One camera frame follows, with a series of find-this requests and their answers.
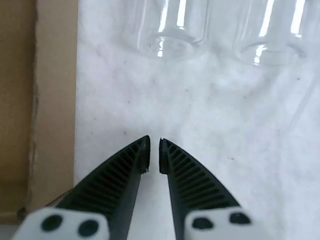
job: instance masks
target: screw hole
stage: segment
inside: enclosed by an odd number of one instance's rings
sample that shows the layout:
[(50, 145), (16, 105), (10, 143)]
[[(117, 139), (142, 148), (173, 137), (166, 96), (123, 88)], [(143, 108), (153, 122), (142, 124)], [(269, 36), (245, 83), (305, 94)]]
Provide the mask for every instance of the screw hole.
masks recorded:
[(52, 232), (58, 229), (63, 221), (60, 215), (50, 215), (41, 224), (41, 228), (45, 232)]
[(229, 221), (232, 224), (239, 224), (239, 225), (251, 224), (250, 218), (242, 212), (232, 213), (230, 215)]
[(212, 229), (214, 224), (206, 217), (198, 217), (193, 220), (192, 227), (195, 229)]
[(86, 220), (79, 226), (78, 232), (82, 237), (90, 237), (94, 235), (99, 228), (96, 220)]

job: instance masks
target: glass vial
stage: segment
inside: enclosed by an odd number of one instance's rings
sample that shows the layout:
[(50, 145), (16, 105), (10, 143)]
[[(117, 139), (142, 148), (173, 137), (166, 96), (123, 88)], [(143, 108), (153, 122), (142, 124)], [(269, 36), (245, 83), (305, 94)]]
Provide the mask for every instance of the glass vial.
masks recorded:
[(292, 64), (315, 48), (319, 16), (319, 0), (244, 0), (233, 50), (253, 65)]
[(207, 42), (209, 0), (130, 0), (126, 34), (141, 53), (185, 59)]

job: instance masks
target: white fabric surface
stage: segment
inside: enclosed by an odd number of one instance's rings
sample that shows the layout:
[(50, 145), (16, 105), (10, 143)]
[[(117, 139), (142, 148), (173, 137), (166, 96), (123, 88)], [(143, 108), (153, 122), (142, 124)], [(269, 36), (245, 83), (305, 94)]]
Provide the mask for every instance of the white fabric surface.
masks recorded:
[(273, 239), (319, 239), (320, 90), (312, 64), (266, 70), (233, 60), (236, 0), (217, 1), (205, 55), (146, 58), (123, 43), (126, 1), (79, 1), (75, 183), (150, 135), (150, 172), (141, 178), (128, 239), (173, 240), (158, 164), (159, 140), (167, 138), (204, 164)]

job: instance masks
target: brown cardboard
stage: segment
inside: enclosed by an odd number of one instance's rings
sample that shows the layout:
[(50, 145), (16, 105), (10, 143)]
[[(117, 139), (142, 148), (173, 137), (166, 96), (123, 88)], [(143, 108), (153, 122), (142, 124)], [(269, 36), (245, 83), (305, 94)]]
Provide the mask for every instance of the brown cardboard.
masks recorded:
[(73, 187), (78, 0), (37, 2), (27, 212)]
[(0, 223), (73, 186), (77, 12), (38, 1), (35, 57), (35, 0), (0, 1)]
[(0, 223), (24, 206), (32, 112), (35, 1), (0, 1)]

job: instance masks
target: glass tube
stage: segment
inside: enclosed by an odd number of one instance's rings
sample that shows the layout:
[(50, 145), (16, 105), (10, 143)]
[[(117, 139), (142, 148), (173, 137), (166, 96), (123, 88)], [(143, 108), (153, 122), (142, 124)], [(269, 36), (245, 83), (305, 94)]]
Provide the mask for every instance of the glass tube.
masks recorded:
[(316, 47), (319, 16), (319, 0), (244, 0), (233, 50), (253, 65), (292, 64)]
[(126, 34), (141, 53), (184, 59), (202, 53), (209, 0), (130, 0)]

